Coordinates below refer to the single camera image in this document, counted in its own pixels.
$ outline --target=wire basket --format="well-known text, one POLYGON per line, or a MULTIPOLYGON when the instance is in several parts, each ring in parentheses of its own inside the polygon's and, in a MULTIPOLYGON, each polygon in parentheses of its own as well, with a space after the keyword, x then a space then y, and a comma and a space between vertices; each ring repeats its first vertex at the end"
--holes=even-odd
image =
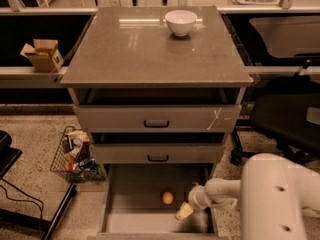
POLYGON ((81 170, 80 172, 74 173, 68 171, 65 164, 67 162, 66 158, 66 148, 65 148, 65 138, 70 132, 76 131, 77 129, 72 126, 67 126, 61 137, 59 146, 57 148, 56 154, 52 161, 50 171, 58 174, 70 183, 81 183, 86 181, 103 181, 104 175, 102 169, 99 165, 96 166, 94 170, 81 170))

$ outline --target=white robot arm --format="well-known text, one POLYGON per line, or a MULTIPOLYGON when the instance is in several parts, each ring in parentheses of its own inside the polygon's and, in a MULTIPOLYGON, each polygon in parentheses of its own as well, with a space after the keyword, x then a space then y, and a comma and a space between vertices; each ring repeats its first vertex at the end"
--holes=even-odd
POLYGON ((206 207, 232 209, 240 199, 244 240, 307 240, 302 215, 320 218, 320 175, 283 157, 259 154, 240 180, 213 178, 196 185, 176 214, 182 220, 206 207))

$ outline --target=small ball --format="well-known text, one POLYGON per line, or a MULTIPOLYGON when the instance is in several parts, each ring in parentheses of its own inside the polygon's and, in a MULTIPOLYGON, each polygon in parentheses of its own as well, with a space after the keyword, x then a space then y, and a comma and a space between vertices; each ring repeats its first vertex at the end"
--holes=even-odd
POLYGON ((174 196, 173 196, 173 194, 172 194, 171 192, 169 192, 169 191, 164 192, 164 193, 162 194, 162 202, 163 202, 164 204, 167 204, 167 205, 172 204, 173 199, 174 199, 174 196))

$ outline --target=speckled floor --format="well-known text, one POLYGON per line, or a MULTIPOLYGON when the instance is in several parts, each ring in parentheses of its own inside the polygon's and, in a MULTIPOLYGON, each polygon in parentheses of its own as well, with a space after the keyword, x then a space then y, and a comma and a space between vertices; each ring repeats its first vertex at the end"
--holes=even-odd
MULTIPOLYGON (((0 105, 0 129, 13 137, 12 147, 23 151, 22 156, 5 175, 5 179, 15 184, 28 194, 41 199, 44 204, 44 219, 54 215, 69 184, 57 174, 50 172, 51 162, 66 126, 79 127, 71 107, 55 106, 5 106, 0 105)), ((261 152, 276 152, 274 142, 254 132, 240 132, 244 149, 261 152)), ((231 138, 227 151, 218 164, 215 177, 239 179, 242 165, 230 163, 230 151, 233 148, 231 138)), ((315 171, 320 171, 319 162, 309 164, 315 171)), ((9 196, 24 199, 4 182, 0 183, 9 191, 9 196)), ((52 239, 85 240, 89 235, 96 235, 102 221, 103 198, 106 182, 87 182, 77 185, 77 194, 72 199, 62 217, 52 239)), ((0 189, 0 208, 38 217, 39 210, 30 203, 17 203, 5 198, 0 189)), ((240 239, 240 207, 233 211, 215 211, 219 236, 230 240, 240 239)), ((320 220, 305 218, 309 240, 319 239, 320 220)), ((20 232, 10 228, 0 228, 0 239, 40 239, 39 235, 28 230, 20 232)))

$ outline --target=cable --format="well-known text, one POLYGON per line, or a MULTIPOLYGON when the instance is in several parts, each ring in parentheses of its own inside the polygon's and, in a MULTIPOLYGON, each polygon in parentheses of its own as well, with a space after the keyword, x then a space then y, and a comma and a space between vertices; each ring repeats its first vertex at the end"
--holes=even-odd
POLYGON ((0 185, 0 187, 5 191, 5 194, 6 194, 6 198, 7 198, 7 199, 9 199, 9 200, 11 200, 11 201, 17 201, 17 202, 29 202, 29 203, 33 203, 33 204, 37 205, 38 208, 39 208, 39 210, 40 210, 40 220, 42 220, 44 203, 43 203, 40 199, 37 199, 37 198, 35 198, 35 197, 27 194, 27 193, 24 192, 23 190, 19 189, 18 187, 16 187, 15 185, 13 185, 12 183, 10 183, 9 181, 7 181, 7 180, 5 180, 5 179, 2 179, 2 180, 3 180, 5 183, 7 183, 9 186, 11 186, 11 187, 13 187, 14 189, 16 189, 17 191, 21 192, 23 195, 25 195, 25 196, 27 196, 27 197, 29 197, 29 198, 31 198, 31 199, 34 199, 34 200, 40 202, 40 203, 41 203, 41 206, 40 206, 38 203, 36 203, 35 201, 31 201, 31 200, 20 200, 20 199, 11 198, 11 197, 8 196, 7 189, 6 189, 4 186, 0 185))

